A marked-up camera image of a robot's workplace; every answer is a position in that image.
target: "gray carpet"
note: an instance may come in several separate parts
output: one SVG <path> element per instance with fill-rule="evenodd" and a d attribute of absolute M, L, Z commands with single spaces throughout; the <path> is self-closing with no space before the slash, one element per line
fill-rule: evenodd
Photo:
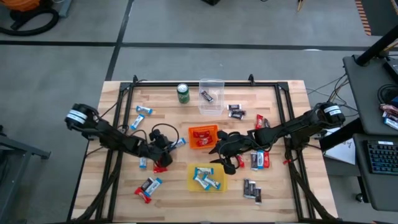
<path fill-rule="evenodd" d="M 128 0 L 75 0 L 70 17 L 35 37 L 0 40 L 114 42 Z M 364 34 L 353 0 L 221 0 L 210 7 L 199 0 L 135 0 L 125 42 L 368 46 L 377 37 Z M 46 16 L 28 24 L 34 27 Z M 0 6 L 0 26 L 10 25 Z M 86 141 L 66 129 L 63 119 L 73 103 L 97 106 L 113 47 L 0 45 L 0 124 L 11 138 L 52 151 L 48 161 L 32 158 L 18 192 L 12 219 L 28 223 L 65 221 L 80 171 Z M 225 80 L 305 80 L 317 88 L 340 77 L 350 51 L 168 49 L 122 47 L 113 80 L 205 77 Z M 320 90 L 329 95 L 333 89 Z M 355 106 L 349 86 L 340 92 Z M 312 105 L 327 100 L 309 95 Z M 345 110 L 346 114 L 354 111 Z M 339 217 L 395 222 L 398 213 L 377 212 L 352 198 L 355 179 L 330 176 Z"/>

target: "keyboard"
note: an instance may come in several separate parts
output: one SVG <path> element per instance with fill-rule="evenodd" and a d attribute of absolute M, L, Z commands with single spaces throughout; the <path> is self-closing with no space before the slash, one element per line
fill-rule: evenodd
<path fill-rule="evenodd" d="M 398 175 L 398 145 L 385 141 L 365 141 L 370 173 Z"/>

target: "orange vacuum hose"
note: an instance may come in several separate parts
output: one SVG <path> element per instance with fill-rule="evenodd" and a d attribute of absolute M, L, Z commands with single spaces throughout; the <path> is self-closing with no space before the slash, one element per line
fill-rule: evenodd
<path fill-rule="evenodd" d="M 7 8 L 26 12 L 40 5 L 40 0 L 0 0 Z"/>

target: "black desk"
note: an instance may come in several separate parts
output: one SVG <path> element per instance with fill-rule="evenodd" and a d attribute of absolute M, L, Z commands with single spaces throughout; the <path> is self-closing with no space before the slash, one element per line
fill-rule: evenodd
<path fill-rule="evenodd" d="M 330 149 L 336 142 L 352 138 L 354 133 L 398 136 L 398 131 L 384 124 L 378 89 L 385 84 L 397 84 L 383 68 L 385 59 L 374 58 L 367 66 L 359 66 L 353 57 L 345 57 L 343 63 L 354 95 L 359 118 L 320 141 L 322 149 Z"/>
<path fill-rule="evenodd" d="M 355 63 L 353 57 L 343 58 L 346 74 L 354 95 L 359 118 L 366 134 L 398 136 L 398 131 L 385 125 L 379 109 L 377 91 L 385 84 L 397 84 L 383 68 L 386 59 L 374 58 L 368 66 Z"/>
<path fill-rule="evenodd" d="M 367 66 L 362 67 L 355 63 L 353 57 L 343 59 L 359 118 L 321 139 L 320 145 L 322 150 L 326 150 L 354 138 L 360 173 L 358 182 L 364 201 L 370 202 L 376 210 L 398 211 L 398 194 L 391 193 L 398 186 L 398 176 L 370 174 L 361 143 L 365 139 L 395 139 L 394 142 L 398 142 L 398 131 L 384 124 L 377 98 L 377 91 L 381 86 L 397 84 L 383 68 L 385 62 L 385 59 L 374 58 Z"/>
<path fill-rule="evenodd" d="M 364 187 L 364 189 L 361 189 L 361 191 L 363 191 L 364 201 L 366 202 L 365 197 L 368 197 L 372 207 L 376 210 L 398 211 L 398 194 L 396 193 L 398 176 L 371 174 L 369 172 L 368 160 L 366 159 L 366 151 L 363 144 L 365 140 L 385 140 L 397 143 L 398 137 L 354 134 L 353 139 L 356 149 L 356 160 L 363 179 L 361 188 Z"/>

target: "wooden tabletop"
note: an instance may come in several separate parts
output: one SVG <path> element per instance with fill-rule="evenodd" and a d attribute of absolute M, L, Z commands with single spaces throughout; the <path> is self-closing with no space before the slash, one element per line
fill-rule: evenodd
<path fill-rule="evenodd" d="M 300 116 L 310 109 L 307 92 L 303 81 L 288 81 L 294 113 Z M 105 82 L 99 101 L 98 111 L 104 113 L 118 98 L 120 82 Z M 137 117 L 137 105 L 154 109 L 146 116 L 139 129 L 150 132 L 157 123 L 168 123 L 175 126 L 180 137 L 188 140 L 188 128 L 217 124 L 219 129 L 227 133 L 240 131 L 246 133 L 254 129 L 257 114 L 263 115 L 271 127 L 280 124 L 275 98 L 275 90 L 271 87 L 226 87 L 224 89 L 225 104 L 242 104 L 247 111 L 243 120 L 228 117 L 224 110 L 221 116 L 201 115 L 198 110 L 198 88 L 190 88 L 191 100 L 186 105 L 178 102 L 176 87 L 143 87 L 134 88 L 129 124 Z M 114 110 L 104 119 L 112 123 Z M 168 127 L 159 127 L 171 141 L 175 131 Z M 93 141 L 88 152 L 99 147 Z M 210 162 L 217 159 L 217 154 L 208 155 L 211 149 L 193 150 L 188 144 L 171 152 L 173 163 L 167 172 L 154 174 L 153 162 L 148 161 L 147 170 L 140 170 L 139 158 L 125 154 L 119 181 L 118 197 L 114 213 L 115 222 L 294 222 L 297 221 L 292 193 L 292 184 L 287 166 L 283 165 L 285 147 L 283 140 L 273 146 L 269 169 L 252 171 L 249 168 L 250 155 L 244 154 L 246 167 L 238 169 L 235 175 L 228 176 L 228 190 L 224 193 L 189 192 L 187 190 L 187 165 L 189 163 Z M 81 215 L 98 193 L 103 176 L 106 149 L 93 153 L 86 158 L 78 188 L 72 218 Z M 308 147 L 303 151 L 310 188 L 321 204 L 337 217 L 335 203 L 319 149 Z M 148 177 L 159 177 L 163 184 L 153 193 L 150 204 L 134 195 L 134 191 Z M 243 197 L 243 179 L 255 180 L 256 186 L 262 188 L 262 205 L 256 205 L 253 199 Z M 305 199 L 301 192 L 300 198 L 305 217 L 308 216 Z M 106 200 L 103 215 L 107 213 Z"/>

